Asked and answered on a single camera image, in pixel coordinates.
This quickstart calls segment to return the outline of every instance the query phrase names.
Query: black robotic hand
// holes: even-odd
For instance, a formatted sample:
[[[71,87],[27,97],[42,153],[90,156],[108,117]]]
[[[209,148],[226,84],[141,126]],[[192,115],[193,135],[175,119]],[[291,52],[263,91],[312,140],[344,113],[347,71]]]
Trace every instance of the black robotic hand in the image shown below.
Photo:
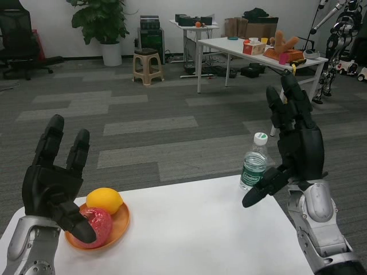
[[[79,131],[65,169],[53,165],[63,129],[64,118],[54,115],[38,142],[33,163],[23,181],[25,214],[51,218],[77,239],[91,243],[96,240],[96,234],[73,202],[83,183],[81,176],[88,156],[89,132]]]
[[[278,149],[282,165],[268,169],[244,197],[244,207],[250,207],[266,195],[274,195],[290,177],[300,180],[322,178],[324,148],[320,129],[311,118],[312,105],[296,78],[285,70],[282,87],[287,102],[283,104],[274,87],[267,88],[267,100],[272,111],[271,121],[280,129]]]

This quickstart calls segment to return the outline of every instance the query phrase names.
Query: cup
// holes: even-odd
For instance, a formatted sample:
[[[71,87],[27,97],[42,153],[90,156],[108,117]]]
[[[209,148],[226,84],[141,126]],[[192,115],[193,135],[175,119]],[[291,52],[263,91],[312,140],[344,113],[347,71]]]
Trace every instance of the cup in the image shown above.
[[[285,65],[289,59],[289,54],[287,53],[281,53],[279,56],[279,64]]]

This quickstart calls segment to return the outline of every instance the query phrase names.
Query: table leg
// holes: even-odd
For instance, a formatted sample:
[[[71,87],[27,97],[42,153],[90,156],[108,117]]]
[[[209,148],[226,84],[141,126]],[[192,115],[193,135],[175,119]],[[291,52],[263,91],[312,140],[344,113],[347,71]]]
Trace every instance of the table leg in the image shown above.
[[[198,76],[201,74],[201,56],[199,56],[200,46],[198,41],[201,39],[201,32],[196,32],[196,56],[195,56],[195,75]]]
[[[186,63],[186,56],[185,56],[185,37],[188,36],[188,31],[187,30],[183,30],[183,60],[174,60],[171,61],[170,63]]]
[[[284,103],[285,102],[285,100],[286,100],[286,96],[284,95],[284,90],[283,90],[283,88],[282,88],[282,91],[281,91],[281,93],[280,93],[280,99],[281,99],[281,101]],[[270,135],[271,136],[275,136],[275,133],[276,133],[276,129],[275,129],[275,127],[274,127],[274,125],[272,125],[271,126],[271,130],[270,130]]]
[[[314,80],[314,82],[312,84],[312,88],[311,88],[311,90],[309,91],[309,94],[308,94],[310,102],[312,101],[312,98],[315,96],[316,89],[317,89],[317,86],[318,86],[319,81],[320,81],[320,76],[321,76],[321,73],[322,73],[323,66],[324,66],[324,63],[321,63],[317,67],[317,70],[316,70],[316,73],[315,73],[315,80]]]
[[[201,45],[200,43],[198,43],[196,45],[196,47],[198,48],[198,58],[196,61],[198,62],[198,66],[197,66],[197,72],[199,71],[200,73],[197,75],[197,93],[201,93],[201,59],[202,59],[202,48],[203,45]]]
[[[229,78],[229,64],[231,63],[231,55],[228,54],[227,58],[227,73],[225,75],[225,86],[228,87],[228,78]]]

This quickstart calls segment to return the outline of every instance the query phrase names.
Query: table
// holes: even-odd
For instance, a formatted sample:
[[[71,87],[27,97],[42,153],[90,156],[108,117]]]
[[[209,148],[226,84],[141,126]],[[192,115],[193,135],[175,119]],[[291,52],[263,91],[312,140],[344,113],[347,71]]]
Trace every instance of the table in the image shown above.
[[[312,275],[296,231],[273,197],[245,209],[239,176],[121,192],[131,211],[122,239],[109,249],[82,252],[64,233],[56,274]],[[80,205],[84,198],[77,198]],[[24,209],[0,240],[0,274]]]
[[[226,37],[223,38],[213,38],[213,39],[206,39],[206,40],[199,40],[198,41],[198,71],[201,71],[201,60],[202,60],[202,49],[204,46],[207,46],[209,48],[212,49],[217,49],[220,50],[221,52],[227,53],[228,54],[228,58],[227,58],[227,75],[225,78],[225,86],[228,86],[228,78],[229,78],[229,64],[231,63],[231,56],[237,56],[237,57],[241,57],[243,59],[249,60],[251,62],[255,62],[255,63],[261,63],[263,65],[266,66],[270,66],[272,68],[275,69],[279,69],[279,70],[290,70],[293,71],[293,68],[289,65],[280,65],[278,60],[274,60],[271,59],[269,57],[263,56],[262,54],[258,54],[256,56],[250,56],[248,54],[244,54],[242,53],[243,51],[243,39],[238,39],[238,40],[228,40]],[[297,69],[302,69],[302,68],[306,68],[309,66],[314,66],[317,65],[317,70],[316,73],[314,75],[314,77],[306,79],[306,80],[302,80],[299,82],[299,84],[304,84],[304,83],[309,83],[309,82],[313,82],[311,89],[308,91],[307,95],[309,96],[310,101],[312,100],[312,98],[315,95],[316,92],[316,88],[317,85],[319,83],[319,79],[320,79],[320,75],[322,73],[322,69],[324,66],[324,63],[327,61],[326,58],[322,58],[319,57],[317,59],[307,59],[305,64],[302,64],[300,66],[297,67]],[[197,92],[200,93],[201,92],[201,76],[198,76],[198,80],[197,80]],[[284,96],[284,90],[282,89],[282,92],[280,93],[280,99],[285,100],[285,96]],[[270,135],[274,136],[275,135],[275,131],[276,129],[274,128],[274,126],[272,126],[271,128],[271,132]]]
[[[191,32],[195,32],[196,33],[196,41],[201,39],[201,33],[202,32],[207,32],[208,30],[214,30],[214,29],[219,29],[219,27],[217,25],[208,25],[205,27],[195,27],[195,26],[191,26],[191,27],[184,27],[184,26],[179,26],[178,23],[173,19],[170,20],[170,22],[172,24],[174,24],[176,27],[180,28],[181,30],[183,30],[183,60],[179,60],[179,61],[172,61],[171,63],[178,63],[178,62],[186,62],[185,60],[185,46],[186,46],[186,40],[188,39],[188,31]],[[189,78],[189,77],[197,77],[198,76],[198,72],[200,72],[198,70],[198,47],[196,47],[196,53],[195,53],[195,74],[191,74],[191,75],[184,75],[184,76],[180,76],[180,78]]]

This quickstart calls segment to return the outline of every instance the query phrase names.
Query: white flower pot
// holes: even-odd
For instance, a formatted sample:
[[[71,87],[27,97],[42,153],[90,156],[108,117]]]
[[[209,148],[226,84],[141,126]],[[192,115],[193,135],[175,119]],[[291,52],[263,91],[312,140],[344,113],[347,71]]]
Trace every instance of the white flower pot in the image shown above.
[[[122,64],[120,43],[101,44],[101,48],[105,66],[119,66]]]

